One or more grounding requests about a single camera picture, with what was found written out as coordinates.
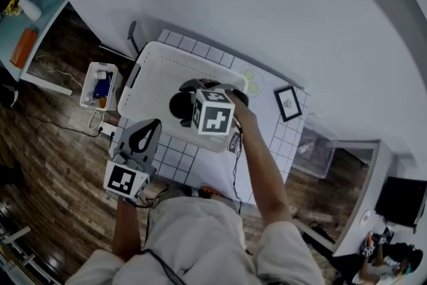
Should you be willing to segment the small white basket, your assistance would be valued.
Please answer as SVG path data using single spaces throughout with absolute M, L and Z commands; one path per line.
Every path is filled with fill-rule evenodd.
M 96 71 L 106 71 L 111 80 L 107 96 L 107 107 L 105 109 L 100 108 L 99 99 L 95 99 L 93 97 L 93 91 L 98 82 L 98 80 L 94 78 Z M 121 87 L 122 82 L 123 76 L 114 64 L 91 62 L 85 76 L 80 97 L 80 106 L 92 110 L 115 111 L 117 109 L 117 92 Z

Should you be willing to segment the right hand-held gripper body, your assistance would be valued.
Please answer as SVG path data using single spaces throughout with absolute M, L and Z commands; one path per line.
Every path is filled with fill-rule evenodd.
M 217 83 L 210 88 L 200 85 L 195 89 L 192 128 L 198 135 L 226 136 L 229 134 L 235 104 L 227 91 L 232 92 L 248 106 L 247 95 L 234 85 Z

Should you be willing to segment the blue item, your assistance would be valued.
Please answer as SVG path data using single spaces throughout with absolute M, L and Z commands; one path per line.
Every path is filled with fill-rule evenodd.
M 99 79 L 94 91 L 93 91 L 93 97 L 95 99 L 101 99 L 102 97 L 107 97 L 109 93 L 110 88 L 110 77 L 106 77 L 105 79 Z

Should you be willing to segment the white grid tablecloth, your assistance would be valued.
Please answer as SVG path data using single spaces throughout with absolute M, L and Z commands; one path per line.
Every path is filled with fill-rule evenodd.
M 274 91 L 289 85 L 285 79 L 221 49 L 170 30 L 163 30 L 156 42 L 218 63 L 245 77 L 249 107 L 257 116 L 262 137 L 282 179 L 286 180 L 306 121 L 309 95 L 302 90 L 296 91 L 302 115 L 284 122 Z M 121 116 L 119 127 L 125 129 L 134 123 L 137 122 Z M 195 188 L 209 185 L 231 198 L 254 202 L 244 156 L 229 151 L 217 153 L 206 150 L 162 132 L 154 165 L 164 178 Z

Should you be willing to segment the black framed drawing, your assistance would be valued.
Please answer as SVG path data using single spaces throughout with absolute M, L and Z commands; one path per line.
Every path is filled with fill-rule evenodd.
M 274 95 L 284 122 L 302 115 L 296 91 L 292 85 L 275 90 Z

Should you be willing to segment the clear plastic bin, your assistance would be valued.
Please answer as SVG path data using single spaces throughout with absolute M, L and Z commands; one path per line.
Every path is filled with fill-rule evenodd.
M 312 153 L 299 154 L 296 150 L 292 167 L 316 178 L 324 179 L 330 169 L 338 138 L 323 126 L 315 115 L 310 114 L 306 118 L 297 148 L 310 141 L 315 143 Z

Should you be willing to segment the person's white shirt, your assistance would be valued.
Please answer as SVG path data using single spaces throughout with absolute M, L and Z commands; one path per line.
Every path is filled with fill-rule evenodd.
M 242 219 L 218 200 L 178 197 L 150 213 L 147 252 L 124 262 L 96 250 L 65 285 L 324 285 L 321 271 L 290 222 L 264 228 L 253 256 Z

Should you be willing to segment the person's left forearm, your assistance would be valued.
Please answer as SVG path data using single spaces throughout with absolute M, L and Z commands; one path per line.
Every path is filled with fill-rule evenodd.
M 127 262 L 140 252 L 141 236 L 137 208 L 119 197 L 112 253 Z

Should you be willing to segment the white plastic storage bin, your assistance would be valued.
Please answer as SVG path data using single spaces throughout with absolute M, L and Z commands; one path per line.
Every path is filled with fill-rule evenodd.
M 159 119 L 162 132 L 213 152 L 223 152 L 228 137 L 198 135 L 182 127 L 169 110 L 169 101 L 190 79 L 213 79 L 248 90 L 244 76 L 210 60 L 160 42 L 149 42 L 138 57 L 121 94 L 117 110 L 134 122 Z

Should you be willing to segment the person's right forearm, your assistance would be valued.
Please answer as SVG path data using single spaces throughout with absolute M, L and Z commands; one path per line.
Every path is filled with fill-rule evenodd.
M 274 222 L 290 222 L 291 211 L 281 173 L 258 127 L 253 112 L 244 104 L 235 103 L 235 117 L 243 132 L 250 182 L 256 206 L 265 226 Z

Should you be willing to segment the white side table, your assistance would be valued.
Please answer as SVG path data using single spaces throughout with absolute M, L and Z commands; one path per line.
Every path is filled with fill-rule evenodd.
M 30 0 L 41 9 L 41 16 L 33 22 L 25 14 L 18 16 L 5 16 L 0 21 L 0 62 L 15 79 L 15 81 L 28 81 L 38 87 L 56 91 L 65 95 L 71 95 L 73 91 L 55 83 L 46 81 L 28 72 L 29 66 L 37 53 L 37 50 L 45 38 L 47 32 L 55 20 L 68 4 L 68 0 Z M 29 28 L 37 32 L 37 39 L 29 52 L 27 61 L 22 69 L 15 67 L 10 59 L 19 42 L 24 29 Z

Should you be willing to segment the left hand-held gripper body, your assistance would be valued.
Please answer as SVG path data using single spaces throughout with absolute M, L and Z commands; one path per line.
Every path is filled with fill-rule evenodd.
M 103 187 L 112 194 L 121 196 L 130 204 L 137 204 L 139 196 L 150 183 L 157 171 L 152 165 L 153 158 L 147 156 L 128 156 L 117 153 L 107 162 Z

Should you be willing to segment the orange box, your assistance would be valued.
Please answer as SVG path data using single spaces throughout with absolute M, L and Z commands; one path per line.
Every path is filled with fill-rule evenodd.
M 36 40 L 37 32 L 30 28 L 25 28 L 10 58 L 10 62 L 16 68 L 24 68 Z

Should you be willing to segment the orange shoe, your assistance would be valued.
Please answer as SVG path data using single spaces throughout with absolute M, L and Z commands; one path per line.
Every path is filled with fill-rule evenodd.
M 198 188 L 198 191 L 199 191 L 199 194 L 201 194 L 203 196 L 207 196 L 207 197 L 219 196 L 219 197 L 224 198 L 224 195 L 219 190 L 217 190 L 213 187 L 210 187 L 210 186 L 206 186 L 206 185 L 200 186 Z

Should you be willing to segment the black cup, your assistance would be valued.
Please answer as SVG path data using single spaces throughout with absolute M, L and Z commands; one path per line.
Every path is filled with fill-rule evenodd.
M 180 120 L 190 120 L 193 114 L 194 93 L 179 92 L 169 101 L 171 114 Z

